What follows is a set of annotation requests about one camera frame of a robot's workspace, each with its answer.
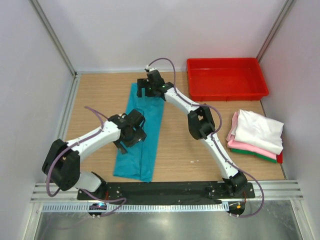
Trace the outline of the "red plastic bin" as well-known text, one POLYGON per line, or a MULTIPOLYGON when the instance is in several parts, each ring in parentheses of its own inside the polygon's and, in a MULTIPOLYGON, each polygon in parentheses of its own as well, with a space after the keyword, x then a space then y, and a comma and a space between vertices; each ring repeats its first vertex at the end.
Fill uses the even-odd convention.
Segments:
POLYGON ((189 58, 186 67, 195 102, 260 101, 269 95, 256 58, 189 58))

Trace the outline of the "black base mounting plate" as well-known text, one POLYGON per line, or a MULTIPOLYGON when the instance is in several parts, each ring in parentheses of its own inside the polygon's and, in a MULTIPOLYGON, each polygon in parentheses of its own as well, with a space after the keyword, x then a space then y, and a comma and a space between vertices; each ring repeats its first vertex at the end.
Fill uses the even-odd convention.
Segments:
POLYGON ((126 198, 127 205, 204 205, 222 199, 253 199, 252 183, 230 195, 222 181, 109 182, 91 195, 102 200, 126 198))

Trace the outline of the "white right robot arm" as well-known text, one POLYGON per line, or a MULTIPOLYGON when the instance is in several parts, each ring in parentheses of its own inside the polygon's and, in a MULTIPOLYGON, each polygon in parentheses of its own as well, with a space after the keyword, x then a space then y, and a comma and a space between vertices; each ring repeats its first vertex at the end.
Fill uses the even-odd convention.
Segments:
POLYGON ((248 180, 230 159, 222 146, 215 122, 207 104, 200 104, 185 96, 175 84, 165 82, 155 67, 146 67, 146 78, 137 79, 137 97, 158 97, 174 105, 187 115, 188 130, 197 141, 201 141, 208 149, 222 175, 225 192, 231 198, 241 196, 248 180))

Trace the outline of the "red folded t shirt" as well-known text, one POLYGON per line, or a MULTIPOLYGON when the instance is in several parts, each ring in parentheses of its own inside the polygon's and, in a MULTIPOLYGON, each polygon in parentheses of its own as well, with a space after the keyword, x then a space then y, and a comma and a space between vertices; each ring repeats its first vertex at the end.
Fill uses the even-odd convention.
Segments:
POLYGON ((277 163, 283 164, 283 152, 276 156, 277 163))

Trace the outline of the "pink folded t shirt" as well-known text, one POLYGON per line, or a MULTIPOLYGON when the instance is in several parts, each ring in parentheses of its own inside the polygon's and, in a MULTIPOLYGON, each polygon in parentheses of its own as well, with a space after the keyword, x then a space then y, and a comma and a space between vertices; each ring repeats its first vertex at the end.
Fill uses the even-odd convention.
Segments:
POLYGON ((239 149, 239 150, 246 150, 250 152, 255 152, 273 159, 277 159, 277 155, 274 153, 271 153, 267 150, 261 149, 259 147, 250 145, 248 143, 243 143, 240 141, 235 140, 236 136, 236 128, 238 126, 238 112, 236 111, 231 119, 231 129, 229 133, 227 134, 226 141, 227 141, 227 147, 230 149, 239 149))

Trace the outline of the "aluminium frame rail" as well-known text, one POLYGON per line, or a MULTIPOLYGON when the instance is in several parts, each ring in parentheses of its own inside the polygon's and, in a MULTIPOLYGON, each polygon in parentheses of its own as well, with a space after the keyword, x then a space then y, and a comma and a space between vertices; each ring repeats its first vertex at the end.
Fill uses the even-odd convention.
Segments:
MULTIPOLYGON (((254 201, 259 201, 264 196, 267 201, 277 200, 303 200, 303 193, 296 180, 262 180, 259 182, 251 181, 251 189, 255 193, 254 201)), ((46 184, 37 183, 33 189, 31 203, 62 203, 75 202, 77 200, 78 190, 74 187, 67 191, 59 191, 54 197, 47 194, 46 184)))

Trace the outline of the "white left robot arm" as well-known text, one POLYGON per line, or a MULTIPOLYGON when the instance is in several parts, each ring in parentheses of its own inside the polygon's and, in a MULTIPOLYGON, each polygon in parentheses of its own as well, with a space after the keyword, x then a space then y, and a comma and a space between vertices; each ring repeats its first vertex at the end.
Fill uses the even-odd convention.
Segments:
POLYGON ((50 197, 57 195, 49 189, 50 183, 55 183, 59 191, 76 188, 80 200, 107 199, 107 182, 95 172, 81 172, 81 162, 110 143, 125 155, 128 148, 147 137, 143 130, 146 119, 136 109, 99 121, 98 128, 78 138, 69 141, 57 139, 52 143, 42 165, 42 172, 46 175, 46 191, 50 197))

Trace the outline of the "white folded t shirt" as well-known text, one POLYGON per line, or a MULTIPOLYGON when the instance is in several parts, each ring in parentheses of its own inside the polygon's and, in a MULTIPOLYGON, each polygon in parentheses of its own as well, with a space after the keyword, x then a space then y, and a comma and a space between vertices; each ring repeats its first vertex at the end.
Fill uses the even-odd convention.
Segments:
POLYGON ((234 139, 279 155, 283 151, 283 127, 283 122, 240 109, 234 139))

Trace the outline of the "green folded t shirt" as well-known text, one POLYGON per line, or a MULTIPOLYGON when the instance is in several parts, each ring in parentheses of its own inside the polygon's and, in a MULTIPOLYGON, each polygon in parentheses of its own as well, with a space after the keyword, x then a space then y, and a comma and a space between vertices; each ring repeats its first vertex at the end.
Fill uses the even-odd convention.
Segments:
POLYGON ((242 149, 236 149, 236 148, 231 148, 230 151, 233 152, 233 153, 238 153, 238 154, 256 156, 256 157, 258 157, 260 159, 263 159, 263 160, 266 160, 266 161, 269 161, 269 162, 272 162, 272 163, 277 163, 277 159, 273 159, 273 158, 270 158, 268 156, 265 156, 265 155, 262 155, 262 154, 259 154, 259 153, 256 153, 256 152, 252 152, 252 151, 248 151, 248 150, 242 150, 242 149))

